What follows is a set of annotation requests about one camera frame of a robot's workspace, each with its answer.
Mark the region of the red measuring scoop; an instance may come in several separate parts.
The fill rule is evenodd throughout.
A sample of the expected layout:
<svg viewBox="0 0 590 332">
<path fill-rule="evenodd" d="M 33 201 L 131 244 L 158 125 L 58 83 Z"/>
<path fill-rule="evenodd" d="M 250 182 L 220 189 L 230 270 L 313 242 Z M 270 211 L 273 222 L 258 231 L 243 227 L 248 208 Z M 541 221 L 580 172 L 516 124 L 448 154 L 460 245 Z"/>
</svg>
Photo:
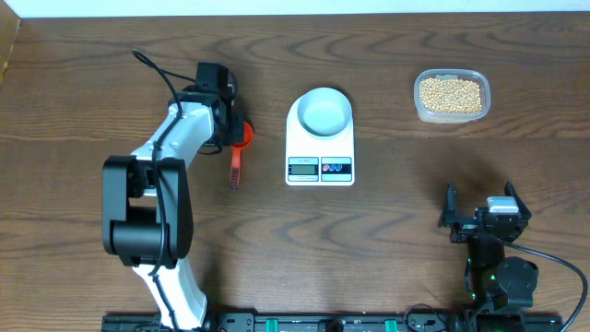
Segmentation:
<svg viewBox="0 0 590 332">
<path fill-rule="evenodd" d="M 243 123 L 243 141 L 231 146 L 230 189 L 237 190 L 241 180 L 242 151 L 247 148 L 254 138 L 254 131 L 250 124 Z"/>
</svg>

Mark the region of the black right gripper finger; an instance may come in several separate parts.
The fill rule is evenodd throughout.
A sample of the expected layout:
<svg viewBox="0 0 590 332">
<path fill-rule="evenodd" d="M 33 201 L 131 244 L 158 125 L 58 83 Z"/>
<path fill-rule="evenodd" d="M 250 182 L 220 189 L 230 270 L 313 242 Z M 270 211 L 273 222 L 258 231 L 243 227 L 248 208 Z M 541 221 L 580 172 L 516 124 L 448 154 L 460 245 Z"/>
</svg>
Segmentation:
<svg viewBox="0 0 590 332">
<path fill-rule="evenodd" d="M 450 228 L 457 219 L 456 206 L 456 191 L 452 183 L 446 185 L 444 203 L 442 206 L 441 215 L 439 217 L 438 226 Z"/>
<path fill-rule="evenodd" d="M 531 219 L 532 218 L 532 213 L 526 207 L 525 203 L 522 201 L 522 199 L 519 197 L 519 195 L 516 193 L 511 181 L 508 181 L 506 183 L 503 191 L 506 196 L 510 196 L 514 199 L 516 205 L 519 208 L 519 213 L 520 213 L 520 216 L 522 219 Z"/>
</svg>

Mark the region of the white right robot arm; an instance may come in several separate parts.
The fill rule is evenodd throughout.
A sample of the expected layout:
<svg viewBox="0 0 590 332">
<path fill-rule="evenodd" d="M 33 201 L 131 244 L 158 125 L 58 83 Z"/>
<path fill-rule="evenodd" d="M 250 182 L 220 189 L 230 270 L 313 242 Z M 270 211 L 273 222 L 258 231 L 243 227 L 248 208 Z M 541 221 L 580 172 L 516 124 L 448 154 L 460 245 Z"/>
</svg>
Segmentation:
<svg viewBox="0 0 590 332">
<path fill-rule="evenodd" d="M 524 310 L 533 306 L 538 267 L 505 247 L 525 230 L 532 214 L 515 193 L 504 187 L 502 196 L 490 196 L 472 217 L 458 215 L 456 191 L 446 185 L 439 225 L 450 230 L 451 243 L 467 245 L 466 289 L 473 304 L 447 324 L 451 331 L 524 331 Z"/>
</svg>

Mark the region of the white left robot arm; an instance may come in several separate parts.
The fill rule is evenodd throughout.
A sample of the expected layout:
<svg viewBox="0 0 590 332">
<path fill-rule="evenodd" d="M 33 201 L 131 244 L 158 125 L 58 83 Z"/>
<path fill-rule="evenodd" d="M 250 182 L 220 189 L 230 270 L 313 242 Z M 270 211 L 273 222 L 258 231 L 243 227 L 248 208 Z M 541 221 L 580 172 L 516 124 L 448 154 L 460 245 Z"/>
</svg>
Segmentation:
<svg viewBox="0 0 590 332">
<path fill-rule="evenodd" d="M 207 297 L 187 258 L 194 231 L 187 170 L 213 137 L 243 136 L 233 91 L 186 88 L 150 140 L 102 167 L 104 249 L 147 284 L 161 328 L 195 331 L 207 323 Z"/>
</svg>

